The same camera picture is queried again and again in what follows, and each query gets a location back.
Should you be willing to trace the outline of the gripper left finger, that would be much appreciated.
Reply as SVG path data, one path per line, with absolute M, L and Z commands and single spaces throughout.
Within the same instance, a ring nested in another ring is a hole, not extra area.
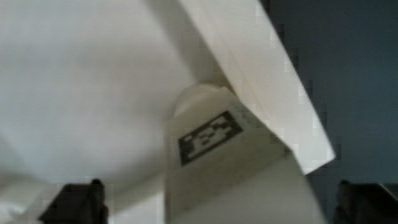
M 109 224 L 105 185 L 100 179 L 88 184 L 66 184 L 38 218 L 43 224 Z

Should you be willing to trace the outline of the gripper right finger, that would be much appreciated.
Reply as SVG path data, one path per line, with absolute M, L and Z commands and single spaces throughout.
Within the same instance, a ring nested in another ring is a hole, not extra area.
M 338 185 L 333 224 L 398 224 L 398 183 Z

